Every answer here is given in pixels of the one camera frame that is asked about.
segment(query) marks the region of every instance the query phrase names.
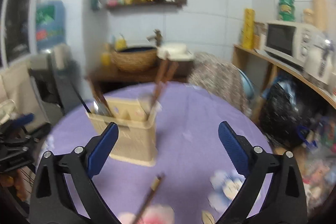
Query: wooden counter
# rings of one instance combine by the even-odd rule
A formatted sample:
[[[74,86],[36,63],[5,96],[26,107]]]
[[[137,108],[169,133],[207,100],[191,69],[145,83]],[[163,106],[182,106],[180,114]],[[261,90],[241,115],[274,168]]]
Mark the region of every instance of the wooden counter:
[[[331,95],[328,91],[322,90],[316,85],[312,84],[308,80],[306,80],[302,75],[301,72],[296,70],[295,68],[291,67],[290,65],[281,62],[280,60],[277,60],[271,56],[269,56],[266,52],[255,50],[249,50],[246,48],[243,48],[239,45],[234,46],[233,56],[232,56],[232,63],[242,71],[245,69],[246,64],[248,62],[249,55],[254,55],[256,57],[259,57],[261,59],[264,59],[268,62],[268,71],[266,73],[266,77],[264,79],[264,84],[262,87],[262,91],[273,82],[274,78],[276,77],[279,69],[284,70],[288,72],[289,74],[293,75],[297,79],[299,79],[301,82],[305,83],[307,86],[312,88],[314,91],[316,91],[319,95],[321,95],[332,107],[336,109],[336,102],[331,98]]]
[[[143,72],[124,72],[120,71],[114,64],[105,67],[101,66],[98,69],[89,73],[89,77],[94,85],[100,86],[103,92],[108,92],[120,88],[117,83],[122,83],[123,86],[136,83],[154,82],[159,67],[153,67]],[[175,77],[173,81],[186,83],[186,77]]]

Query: metal screw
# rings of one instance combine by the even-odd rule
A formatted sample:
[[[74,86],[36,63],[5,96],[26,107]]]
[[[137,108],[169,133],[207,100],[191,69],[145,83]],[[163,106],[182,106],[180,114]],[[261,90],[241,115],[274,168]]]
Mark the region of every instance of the metal screw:
[[[80,153],[82,153],[84,151],[84,148],[82,147],[82,146],[77,146],[76,148],[75,148],[75,153],[76,154],[80,154]]]
[[[253,150],[258,154],[260,154],[263,151],[263,149],[260,146],[256,146],[255,148],[253,148]]]
[[[293,155],[293,153],[292,153],[291,151],[287,151],[287,152],[286,152],[286,156],[287,156],[288,158],[292,158],[294,155]]]
[[[51,156],[51,152],[50,151],[44,152],[43,156],[45,158],[49,158]]]

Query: microwave door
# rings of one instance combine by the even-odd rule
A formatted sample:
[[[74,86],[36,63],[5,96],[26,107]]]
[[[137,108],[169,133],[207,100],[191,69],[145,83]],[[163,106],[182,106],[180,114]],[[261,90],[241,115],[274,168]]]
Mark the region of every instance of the microwave door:
[[[269,24],[266,46],[293,57],[293,41],[296,27]]]

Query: window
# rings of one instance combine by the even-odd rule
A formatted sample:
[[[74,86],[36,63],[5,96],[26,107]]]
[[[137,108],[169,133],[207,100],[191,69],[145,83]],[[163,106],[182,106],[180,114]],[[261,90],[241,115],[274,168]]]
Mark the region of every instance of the window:
[[[0,0],[1,67],[36,53],[37,0]]]

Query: faucet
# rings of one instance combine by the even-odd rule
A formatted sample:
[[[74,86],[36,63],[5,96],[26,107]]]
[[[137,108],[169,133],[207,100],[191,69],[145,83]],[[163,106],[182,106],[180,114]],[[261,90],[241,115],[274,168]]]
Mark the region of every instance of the faucet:
[[[163,36],[161,35],[161,31],[158,30],[158,29],[155,29],[154,32],[155,32],[155,35],[147,37],[147,40],[151,41],[151,40],[155,39],[156,46],[160,47],[162,39],[163,39]]]

